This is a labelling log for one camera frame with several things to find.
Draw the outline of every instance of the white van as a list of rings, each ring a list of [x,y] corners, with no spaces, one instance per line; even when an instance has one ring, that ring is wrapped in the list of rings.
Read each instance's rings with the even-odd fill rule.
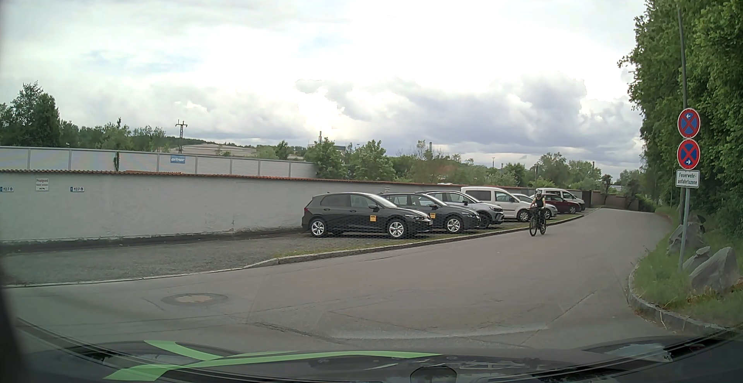
[[[531,204],[522,202],[506,190],[486,186],[467,186],[462,188],[462,193],[483,202],[503,207],[504,219],[518,219],[521,222],[529,222],[529,206]]]
[[[556,194],[557,196],[564,198],[568,202],[576,202],[578,205],[580,205],[581,212],[585,210],[585,202],[583,201],[583,199],[575,196],[574,194],[570,193],[569,191],[565,189],[538,188],[537,190],[542,190],[542,193]]]

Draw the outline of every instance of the black hatchback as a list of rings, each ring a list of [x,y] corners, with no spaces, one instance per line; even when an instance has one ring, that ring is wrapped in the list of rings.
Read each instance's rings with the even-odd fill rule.
[[[458,234],[467,229],[477,229],[480,225],[480,215],[474,210],[460,206],[449,206],[441,200],[423,193],[381,193],[395,205],[407,207],[428,213],[433,221],[433,227],[445,229],[451,234]]]
[[[305,207],[302,227],[312,236],[344,232],[385,233],[401,239],[431,231],[432,221],[423,212],[370,193],[327,193],[315,196]]]

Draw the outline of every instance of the grass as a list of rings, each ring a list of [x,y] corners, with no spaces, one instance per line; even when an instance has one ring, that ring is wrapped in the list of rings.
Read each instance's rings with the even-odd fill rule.
[[[673,207],[659,207],[656,213],[671,218],[671,226],[678,224],[678,212]],[[738,268],[743,271],[743,242],[730,239],[717,227],[714,217],[705,216],[707,232],[704,240],[711,246],[714,254],[720,248],[732,246],[736,251]],[[693,294],[688,273],[678,271],[678,253],[666,255],[669,232],[657,245],[655,250],[637,264],[635,270],[635,291],[648,302],[655,303],[664,309],[688,315],[701,321],[717,323],[725,327],[742,328],[743,324],[743,286],[738,285],[727,294]],[[693,253],[688,250],[684,259]]]
[[[555,222],[565,220],[565,219],[572,219],[575,217],[581,217],[583,215],[581,214],[563,214],[559,215],[555,219],[550,219],[547,221],[547,225],[551,225]],[[373,247],[384,247],[384,246],[392,246],[392,245],[400,245],[400,244],[407,244],[407,243],[422,243],[425,241],[432,241],[434,239],[442,239],[442,238],[450,238],[455,236],[471,236],[471,237],[477,237],[478,235],[484,234],[486,232],[494,232],[494,231],[507,231],[510,229],[517,229],[519,227],[528,227],[529,224],[527,222],[503,222],[502,224],[496,226],[496,227],[490,227],[487,230],[475,230],[475,231],[468,231],[464,234],[447,234],[447,233],[435,233],[431,234],[429,236],[416,236],[412,239],[379,239],[379,238],[371,238],[368,242],[365,243],[349,243],[348,245],[340,245],[338,247],[332,247],[332,248],[303,248],[303,249],[297,249],[297,250],[290,250],[290,251],[281,251],[274,253],[273,257],[281,257],[281,256],[292,256],[292,255],[308,255],[308,254],[316,254],[317,252],[326,252],[326,251],[348,251],[348,250],[354,250],[354,249],[362,249],[362,248],[373,248]],[[363,235],[343,235],[345,238],[366,238],[367,236]]]

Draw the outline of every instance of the utility pole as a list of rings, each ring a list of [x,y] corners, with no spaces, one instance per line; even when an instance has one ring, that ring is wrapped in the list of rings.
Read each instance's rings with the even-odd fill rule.
[[[186,125],[186,121],[181,122],[181,119],[178,119],[178,123],[176,123],[175,126],[181,127],[181,134],[178,137],[178,153],[182,154],[183,153],[183,128],[188,127],[188,125]]]
[[[676,0],[676,14],[678,15],[678,35],[681,37],[681,82],[682,82],[682,89],[683,89],[683,109],[686,109],[687,107],[687,53],[686,49],[683,45],[683,25],[681,24],[681,5],[678,4],[678,0]],[[689,204],[685,202],[685,198],[690,197],[690,190],[688,188],[681,188],[679,190],[679,198],[678,198],[678,220],[681,223],[681,225],[686,225],[687,221],[682,216],[683,213],[683,207],[688,207]]]

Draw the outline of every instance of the bicycle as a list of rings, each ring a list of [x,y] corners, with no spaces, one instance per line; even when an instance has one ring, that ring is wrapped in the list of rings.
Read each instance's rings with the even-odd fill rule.
[[[529,235],[536,236],[537,231],[544,235],[547,232],[547,221],[544,220],[544,216],[540,216],[538,207],[532,207],[532,209],[531,219],[529,219]]]

